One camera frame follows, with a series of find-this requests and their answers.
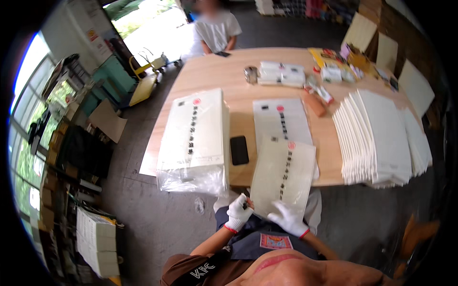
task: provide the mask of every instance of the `white work glove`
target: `white work glove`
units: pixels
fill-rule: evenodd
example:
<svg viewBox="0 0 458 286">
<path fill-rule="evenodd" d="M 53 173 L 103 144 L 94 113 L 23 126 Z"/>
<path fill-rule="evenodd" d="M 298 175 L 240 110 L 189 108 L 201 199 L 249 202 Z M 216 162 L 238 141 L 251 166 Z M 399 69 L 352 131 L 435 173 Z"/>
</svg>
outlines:
<svg viewBox="0 0 458 286">
<path fill-rule="evenodd" d="M 245 210 L 243 209 L 244 203 L 248 205 Z M 229 205 L 229 209 L 226 212 L 229 216 L 229 221 L 224 226 L 233 233 L 238 233 L 254 212 L 253 208 L 254 205 L 251 200 L 247 199 L 245 194 L 241 194 Z"/>
<path fill-rule="evenodd" d="M 284 202 L 277 200 L 272 202 L 272 204 L 280 211 L 282 215 L 280 216 L 271 212 L 267 215 L 267 218 L 278 224 L 287 233 L 302 238 L 306 233 L 310 231 L 308 225 L 302 221 L 303 217 L 289 209 Z"/>
</svg>

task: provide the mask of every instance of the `white t-shirt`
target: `white t-shirt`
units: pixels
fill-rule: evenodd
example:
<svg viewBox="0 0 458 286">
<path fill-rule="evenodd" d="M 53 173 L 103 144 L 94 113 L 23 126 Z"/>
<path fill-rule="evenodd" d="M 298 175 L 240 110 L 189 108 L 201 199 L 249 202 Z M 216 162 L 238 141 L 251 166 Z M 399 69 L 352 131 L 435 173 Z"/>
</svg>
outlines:
<svg viewBox="0 0 458 286">
<path fill-rule="evenodd" d="M 195 37 L 203 40 L 213 53 L 224 51 L 230 37 L 242 34 L 239 22 L 227 11 L 220 12 L 213 19 L 201 16 L 194 23 Z"/>
</svg>

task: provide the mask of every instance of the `lips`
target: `lips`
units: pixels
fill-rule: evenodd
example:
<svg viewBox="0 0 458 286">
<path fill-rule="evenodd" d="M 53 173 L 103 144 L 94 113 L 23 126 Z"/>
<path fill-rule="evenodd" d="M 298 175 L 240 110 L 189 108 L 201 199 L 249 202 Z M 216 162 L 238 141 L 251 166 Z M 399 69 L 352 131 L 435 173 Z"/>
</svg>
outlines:
<svg viewBox="0 0 458 286">
<path fill-rule="evenodd" d="M 301 259 L 301 258 L 297 257 L 295 255 L 292 255 L 292 254 L 282 254 L 282 255 L 279 255 L 279 256 L 274 256 L 274 257 L 271 257 L 271 258 L 268 258 L 268 259 L 262 261 L 261 264 L 259 264 L 259 266 L 256 268 L 254 273 L 259 272 L 259 271 L 261 271 L 262 269 L 264 269 L 266 267 L 269 267 L 271 265 L 280 263 L 280 262 L 282 262 L 284 260 L 288 260 L 288 259 Z"/>
</svg>

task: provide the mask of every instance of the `wooden table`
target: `wooden table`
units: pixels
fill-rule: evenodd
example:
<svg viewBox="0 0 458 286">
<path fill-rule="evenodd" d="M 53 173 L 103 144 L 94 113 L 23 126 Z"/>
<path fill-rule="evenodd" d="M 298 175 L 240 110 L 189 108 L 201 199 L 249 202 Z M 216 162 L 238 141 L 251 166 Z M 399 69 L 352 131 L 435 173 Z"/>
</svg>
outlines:
<svg viewBox="0 0 458 286">
<path fill-rule="evenodd" d="M 229 163 L 229 183 L 231 186 L 250 186 L 256 166 L 256 135 L 253 120 L 253 100 L 273 98 L 301 98 L 302 89 L 282 86 L 250 85 L 245 81 L 243 69 L 247 66 L 259 67 L 260 61 L 270 60 L 303 65 L 306 76 L 314 74 L 321 82 L 321 77 L 312 71 L 314 61 L 307 49 L 297 48 L 261 48 L 239 49 L 231 51 L 231 56 L 223 58 L 207 55 L 190 59 L 178 75 L 170 90 L 159 117 L 154 126 L 143 156 L 140 173 L 156 175 L 156 164 L 162 135 L 174 99 L 188 96 L 194 92 L 220 87 L 223 89 L 224 100 L 230 110 L 230 137 L 244 135 L 250 162 L 246 165 L 233 166 Z M 339 102 L 357 88 L 369 89 L 394 101 L 398 108 L 408 107 L 413 114 L 414 108 L 403 91 L 393 92 L 372 76 L 350 84 L 322 83 L 334 97 L 335 102 L 329 107 L 326 116 L 318 118 L 306 107 L 308 123 L 316 147 L 316 160 L 320 169 L 320 177 L 312 182 L 313 186 L 340 185 L 344 183 L 342 174 L 342 155 L 331 114 L 339 107 Z"/>
</svg>

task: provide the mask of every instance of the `apron patch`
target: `apron patch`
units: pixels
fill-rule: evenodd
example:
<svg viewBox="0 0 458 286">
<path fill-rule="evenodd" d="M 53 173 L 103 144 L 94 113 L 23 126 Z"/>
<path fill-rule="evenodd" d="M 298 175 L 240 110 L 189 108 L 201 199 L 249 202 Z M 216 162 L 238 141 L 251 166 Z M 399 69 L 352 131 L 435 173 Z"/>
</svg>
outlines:
<svg viewBox="0 0 458 286">
<path fill-rule="evenodd" d="M 293 249 L 289 236 L 278 236 L 261 233 L 259 246 L 267 249 Z"/>
</svg>

